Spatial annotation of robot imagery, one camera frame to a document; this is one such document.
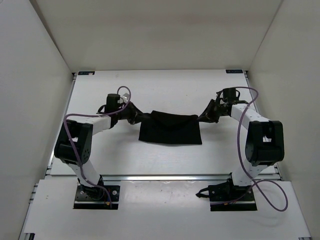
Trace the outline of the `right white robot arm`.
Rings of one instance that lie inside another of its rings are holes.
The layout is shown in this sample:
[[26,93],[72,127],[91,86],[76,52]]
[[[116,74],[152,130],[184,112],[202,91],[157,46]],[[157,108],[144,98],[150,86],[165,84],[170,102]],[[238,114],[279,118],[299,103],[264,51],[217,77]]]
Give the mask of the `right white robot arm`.
[[232,183],[224,187],[224,195],[229,200],[240,197],[241,187],[251,185],[252,179],[261,171],[282,161],[285,156],[283,124],[261,116],[247,105],[244,100],[221,103],[212,99],[198,117],[199,122],[217,123],[220,117],[229,116],[239,122],[240,128],[247,130],[245,160],[231,173]]

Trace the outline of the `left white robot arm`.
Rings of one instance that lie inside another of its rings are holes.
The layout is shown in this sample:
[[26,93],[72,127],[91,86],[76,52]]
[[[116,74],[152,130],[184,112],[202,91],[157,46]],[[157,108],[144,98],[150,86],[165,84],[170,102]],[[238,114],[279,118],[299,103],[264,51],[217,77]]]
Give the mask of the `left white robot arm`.
[[63,120],[54,156],[74,171],[79,183],[87,188],[93,199],[99,199],[104,195],[105,187],[90,161],[93,136],[111,129],[120,120],[127,120],[131,125],[140,123],[147,114],[130,101],[118,100],[101,106],[97,115],[82,116],[85,118],[83,122]]

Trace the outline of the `black skirt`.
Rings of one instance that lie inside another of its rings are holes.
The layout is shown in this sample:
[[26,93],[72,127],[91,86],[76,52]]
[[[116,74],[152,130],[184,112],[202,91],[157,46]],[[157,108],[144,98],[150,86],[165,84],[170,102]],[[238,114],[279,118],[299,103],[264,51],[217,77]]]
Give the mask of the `black skirt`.
[[198,116],[153,110],[141,121],[138,140],[162,145],[201,145]]

